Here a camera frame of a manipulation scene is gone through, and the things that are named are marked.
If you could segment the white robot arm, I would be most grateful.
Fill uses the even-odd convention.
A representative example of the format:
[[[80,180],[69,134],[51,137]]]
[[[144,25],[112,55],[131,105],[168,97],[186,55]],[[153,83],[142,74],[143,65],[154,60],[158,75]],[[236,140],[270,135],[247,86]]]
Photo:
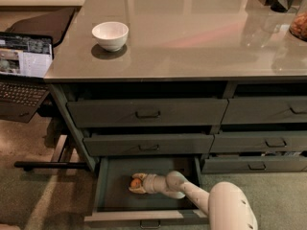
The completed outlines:
[[[219,182],[207,192],[177,171],[167,175],[135,173],[129,190],[135,194],[163,194],[174,199],[187,197],[208,216],[211,230],[258,230],[246,195],[230,182]]]

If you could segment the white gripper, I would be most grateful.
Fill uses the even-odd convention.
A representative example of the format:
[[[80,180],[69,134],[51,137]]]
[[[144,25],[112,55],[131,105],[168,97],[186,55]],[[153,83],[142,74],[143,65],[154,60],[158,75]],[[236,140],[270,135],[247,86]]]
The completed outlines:
[[[129,190],[134,194],[163,194],[173,199],[182,199],[185,197],[184,193],[173,191],[167,185],[166,177],[164,175],[134,173],[131,177],[133,179],[138,178],[142,180],[142,187],[129,187]]]

